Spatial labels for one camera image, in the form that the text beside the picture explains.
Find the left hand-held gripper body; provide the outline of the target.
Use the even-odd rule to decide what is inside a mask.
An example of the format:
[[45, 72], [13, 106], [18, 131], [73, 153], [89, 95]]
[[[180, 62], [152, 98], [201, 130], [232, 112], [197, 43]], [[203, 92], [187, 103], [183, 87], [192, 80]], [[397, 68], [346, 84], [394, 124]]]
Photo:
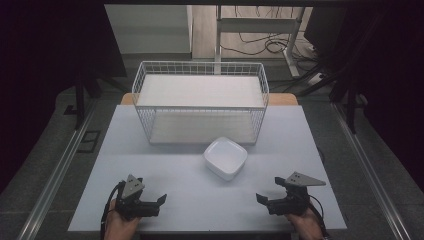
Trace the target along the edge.
[[156, 202], [142, 202], [140, 200], [145, 185], [129, 174], [126, 181], [118, 185], [115, 210], [125, 219], [132, 220], [139, 217], [154, 217], [159, 215], [160, 206]]

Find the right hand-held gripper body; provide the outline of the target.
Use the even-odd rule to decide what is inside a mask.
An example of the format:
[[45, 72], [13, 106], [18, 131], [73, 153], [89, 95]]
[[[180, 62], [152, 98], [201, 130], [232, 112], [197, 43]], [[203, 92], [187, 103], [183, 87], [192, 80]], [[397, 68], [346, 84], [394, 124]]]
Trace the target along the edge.
[[294, 172], [284, 178], [286, 196], [282, 199], [268, 200], [266, 207], [270, 215], [294, 214], [302, 215], [308, 208], [310, 196], [309, 186], [325, 186], [326, 182], [305, 174]]

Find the white square bowl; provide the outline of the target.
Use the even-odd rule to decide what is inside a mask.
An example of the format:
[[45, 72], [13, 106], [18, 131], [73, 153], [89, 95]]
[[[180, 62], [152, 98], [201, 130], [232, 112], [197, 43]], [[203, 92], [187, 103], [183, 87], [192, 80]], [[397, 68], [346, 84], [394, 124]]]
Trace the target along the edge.
[[236, 142], [219, 137], [204, 151], [209, 170], [226, 181], [231, 181], [244, 166], [248, 153]]

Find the white wire basket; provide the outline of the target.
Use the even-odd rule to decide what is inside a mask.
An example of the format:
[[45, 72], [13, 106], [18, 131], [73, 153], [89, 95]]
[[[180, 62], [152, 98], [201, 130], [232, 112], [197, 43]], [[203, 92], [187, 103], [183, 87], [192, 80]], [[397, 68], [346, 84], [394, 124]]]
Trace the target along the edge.
[[249, 62], [144, 61], [132, 101], [151, 144], [257, 142], [269, 102], [264, 66]]

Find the person's left hand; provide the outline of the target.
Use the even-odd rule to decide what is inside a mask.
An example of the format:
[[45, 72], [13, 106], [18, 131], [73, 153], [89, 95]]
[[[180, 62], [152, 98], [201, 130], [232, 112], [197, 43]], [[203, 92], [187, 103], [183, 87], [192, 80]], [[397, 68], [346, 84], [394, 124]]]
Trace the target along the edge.
[[116, 200], [110, 202], [105, 222], [104, 240], [132, 240], [140, 218], [125, 220], [115, 211]]

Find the person's right hand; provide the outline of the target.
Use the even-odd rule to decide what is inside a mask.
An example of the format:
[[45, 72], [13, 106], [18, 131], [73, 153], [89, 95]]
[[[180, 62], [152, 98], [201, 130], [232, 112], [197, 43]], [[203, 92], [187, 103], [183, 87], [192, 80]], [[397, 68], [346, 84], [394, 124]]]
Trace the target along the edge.
[[285, 217], [294, 226], [302, 240], [324, 240], [318, 218], [311, 209], [307, 209], [301, 216], [286, 214]]

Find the wooden table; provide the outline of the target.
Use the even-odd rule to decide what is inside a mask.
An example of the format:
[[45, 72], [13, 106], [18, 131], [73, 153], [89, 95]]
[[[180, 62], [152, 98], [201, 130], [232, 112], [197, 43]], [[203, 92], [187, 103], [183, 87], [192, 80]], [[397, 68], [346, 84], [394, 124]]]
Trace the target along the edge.
[[[297, 106], [298, 101], [295, 95], [291, 93], [270, 93], [268, 104], [270, 106]], [[132, 105], [132, 94], [123, 95], [121, 105]]]

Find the black metal stand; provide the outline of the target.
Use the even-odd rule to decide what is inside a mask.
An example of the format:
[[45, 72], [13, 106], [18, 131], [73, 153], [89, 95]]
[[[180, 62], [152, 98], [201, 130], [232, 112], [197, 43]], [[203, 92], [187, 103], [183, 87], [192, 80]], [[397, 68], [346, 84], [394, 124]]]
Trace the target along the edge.
[[75, 97], [76, 97], [76, 125], [75, 129], [79, 130], [85, 120], [85, 98], [84, 91], [87, 91], [91, 98], [99, 98], [102, 94], [99, 83], [100, 79], [112, 87], [127, 93], [129, 88], [119, 83], [113, 77], [107, 76], [96, 70], [87, 70], [79, 72], [75, 77]]
[[364, 107], [364, 104], [357, 104], [358, 82], [350, 77], [338, 80], [330, 92], [329, 98], [332, 102], [340, 102], [343, 97], [347, 98], [345, 104], [345, 122], [352, 134], [356, 133], [355, 110]]

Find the white power strip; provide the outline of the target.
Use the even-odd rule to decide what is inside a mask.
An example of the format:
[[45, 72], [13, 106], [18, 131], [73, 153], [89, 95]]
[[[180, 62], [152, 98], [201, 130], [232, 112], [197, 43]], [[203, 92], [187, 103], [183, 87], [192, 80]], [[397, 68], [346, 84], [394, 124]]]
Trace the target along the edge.
[[325, 75], [323, 73], [317, 73], [316, 75], [314, 75], [309, 81], [308, 84], [310, 86], [313, 86], [315, 84], [317, 84], [318, 82], [320, 82], [321, 80], [323, 80], [325, 78]]

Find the dark curtain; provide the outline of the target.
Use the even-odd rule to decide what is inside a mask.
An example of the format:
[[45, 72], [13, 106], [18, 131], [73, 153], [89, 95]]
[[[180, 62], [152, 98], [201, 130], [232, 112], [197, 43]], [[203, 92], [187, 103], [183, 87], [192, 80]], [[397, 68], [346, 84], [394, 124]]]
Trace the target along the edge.
[[[354, 75], [365, 116], [424, 192], [424, 0], [386, 0], [384, 10]], [[315, 7], [305, 37], [337, 69], [373, 14]]]
[[124, 77], [107, 0], [0, 0], [0, 193], [80, 81]]

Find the white cabinet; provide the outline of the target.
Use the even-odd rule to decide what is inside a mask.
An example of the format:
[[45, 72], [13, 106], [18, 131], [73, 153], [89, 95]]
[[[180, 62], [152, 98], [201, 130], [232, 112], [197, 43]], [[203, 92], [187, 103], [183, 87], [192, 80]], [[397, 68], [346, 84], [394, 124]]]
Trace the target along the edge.
[[191, 5], [105, 4], [122, 54], [192, 52]]

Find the black floor outlet frame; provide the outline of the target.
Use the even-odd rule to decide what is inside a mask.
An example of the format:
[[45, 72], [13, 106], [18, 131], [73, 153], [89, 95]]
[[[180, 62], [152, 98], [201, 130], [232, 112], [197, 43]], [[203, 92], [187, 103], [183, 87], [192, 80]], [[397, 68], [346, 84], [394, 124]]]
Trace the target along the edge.
[[78, 153], [93, 153], [98, 140], [100, 138], [100, 130], [89, 130], [83, 135], [83, 138], [78, 146]]

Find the aluminium floor rail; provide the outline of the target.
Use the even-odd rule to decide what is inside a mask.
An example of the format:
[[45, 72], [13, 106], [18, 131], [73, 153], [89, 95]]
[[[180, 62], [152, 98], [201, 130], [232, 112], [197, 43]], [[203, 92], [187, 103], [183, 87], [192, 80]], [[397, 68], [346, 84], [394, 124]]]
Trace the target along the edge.
[[69, 140], [63, 154], [53, 169], [47, 183], [40, 193], [16, 240], [35, 240], [37, 233], [77, 151], [78, 145], [80, 144], [83, 135], [91, 122], [96, 105], [97, 100], [90, 100], [88, 102], [88, 106], [85, 112], [85, 119], [82, 121], [80, 127], [73, 132], [71, 139]]
[[397, 240], [412, 240], [407, 227], [392, 199], [389, 197], [386, 189], [380, 181], [374, 167], [372, 166], [367, 153], [365, 152], [361, 142], [356, 134], [349, 128], [347, 116], [343, 112], [343, 108], [338, 104], [331, 103], [330, 106], [334, 110], [338, 122], [351, 146], [359, 165], [364, 173], [365, 178], [380, 206], [384, 217]]

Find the white metal desk frame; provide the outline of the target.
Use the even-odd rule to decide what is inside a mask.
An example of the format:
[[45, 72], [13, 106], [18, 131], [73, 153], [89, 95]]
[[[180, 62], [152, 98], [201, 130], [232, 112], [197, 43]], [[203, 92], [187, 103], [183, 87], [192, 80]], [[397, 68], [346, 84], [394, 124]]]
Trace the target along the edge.
[[301, 7], [295, 18], [291, 19], [265, 19], [265, 18], [223, 18], [222, 6], [216, 6], [216, 44], [214, 60], [221, 61], [221, 34], [222, 33], [274, 33], [288, 34], [288, 44], [283, 50], [283, 55], [293, 78], [300, 74], [293, 60], [293, 49], [302, 24], [305, 7]]

